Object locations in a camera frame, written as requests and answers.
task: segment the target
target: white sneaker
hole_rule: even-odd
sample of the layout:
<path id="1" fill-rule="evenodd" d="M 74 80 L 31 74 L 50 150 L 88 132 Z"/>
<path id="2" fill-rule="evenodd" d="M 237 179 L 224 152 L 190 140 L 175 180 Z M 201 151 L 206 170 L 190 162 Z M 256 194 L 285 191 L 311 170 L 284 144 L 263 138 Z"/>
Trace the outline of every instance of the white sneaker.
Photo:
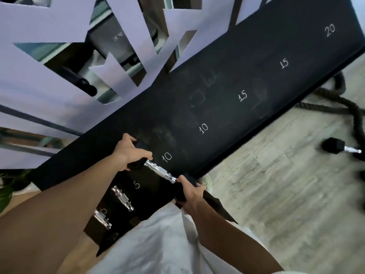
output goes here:
<path id="1" fill-rule="evenodd" d="M 206 186 L 206 191 L 209 192 L 210 194 L 212 194 L 212 192 L 213 192 L 213 183 L 212 183 L 212 179 L 209 177 L 208 174 L 205 174 L 203 177 L 198 179 L 197 182 L 199 184 L 205 185 Z"/>

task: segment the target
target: person's left arm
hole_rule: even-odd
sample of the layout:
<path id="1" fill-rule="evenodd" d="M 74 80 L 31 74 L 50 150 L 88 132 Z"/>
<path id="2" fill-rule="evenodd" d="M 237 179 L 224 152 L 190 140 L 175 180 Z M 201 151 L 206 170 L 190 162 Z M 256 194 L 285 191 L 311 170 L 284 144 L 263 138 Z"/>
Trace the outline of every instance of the person's left arm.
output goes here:
<path id="1" fill-rule="evenodd" d="M 124 134 L 113 154 L 1 217 L 0 273 L 55 273 L 117 172 L 143 157 L 152 159 L 133 141 Z"/>

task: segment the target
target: white shirt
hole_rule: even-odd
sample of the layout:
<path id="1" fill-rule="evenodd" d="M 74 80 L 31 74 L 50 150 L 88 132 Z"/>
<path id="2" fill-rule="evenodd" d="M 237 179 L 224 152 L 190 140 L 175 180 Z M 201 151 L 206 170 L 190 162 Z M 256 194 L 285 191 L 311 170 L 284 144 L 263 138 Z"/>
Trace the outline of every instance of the white shirt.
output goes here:
<path id="1" fill-rule="evenodd" d="M 248 229 L 235 227 L 262 244 Z M 198 240 L 191 216 L 168 203 L 120 238 L 88 274 L 239 274 Z M 277 272 L 300 274 L 298 272 Z"/>

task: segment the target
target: person's right arm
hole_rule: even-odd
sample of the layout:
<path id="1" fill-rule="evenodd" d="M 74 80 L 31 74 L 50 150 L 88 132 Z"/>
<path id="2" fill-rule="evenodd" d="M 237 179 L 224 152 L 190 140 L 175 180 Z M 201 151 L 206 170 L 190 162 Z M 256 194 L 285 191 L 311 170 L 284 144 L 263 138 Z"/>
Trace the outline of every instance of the person's right arm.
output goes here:
<path id="1" fill-rule="evenodd" d="M 283 271 L 274 257 L 256 240 L 221 217 L 203 199 L 205 187 L 194 187 L 184 176 L 184 210 L 191 215 L 200 243 L 244 274 L 272 274 Z"/>

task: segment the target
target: dumbbell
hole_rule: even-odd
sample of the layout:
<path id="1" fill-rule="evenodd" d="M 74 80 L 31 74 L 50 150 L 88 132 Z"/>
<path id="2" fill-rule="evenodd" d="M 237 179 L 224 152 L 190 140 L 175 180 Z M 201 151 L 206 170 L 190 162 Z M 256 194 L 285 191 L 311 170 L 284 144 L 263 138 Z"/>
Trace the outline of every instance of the dumbbell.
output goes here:
<path id="1" fill-rule="evenodd" d="M 355 147 L 345 146 L 345 143 L 343 140 L 340 140 L 340 139 L 334 138 L 334 137 L 330 137 L 330 138 L 326 139 L 324 142 L 322 142 L 322 149 L 331 154 L 338 154 L 340 152 L 349 152 L 349 153 L 354 153 L 356 155 L 362 154 L 362 151 L 360 149 L 357 149 Z"/>

